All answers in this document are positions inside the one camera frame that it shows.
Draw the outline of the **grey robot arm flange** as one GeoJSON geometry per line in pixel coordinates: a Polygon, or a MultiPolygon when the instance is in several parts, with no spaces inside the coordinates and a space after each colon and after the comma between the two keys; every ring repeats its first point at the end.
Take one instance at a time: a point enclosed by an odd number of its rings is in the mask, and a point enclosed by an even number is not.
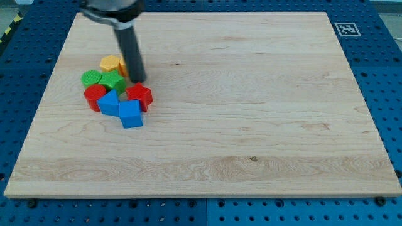
{"type": "Polygon", "coordinates": [[[144,11],[145,3],[144,0],[81,0],[79,7],[90,20],[123,30],[133,25],[144,11]]]}

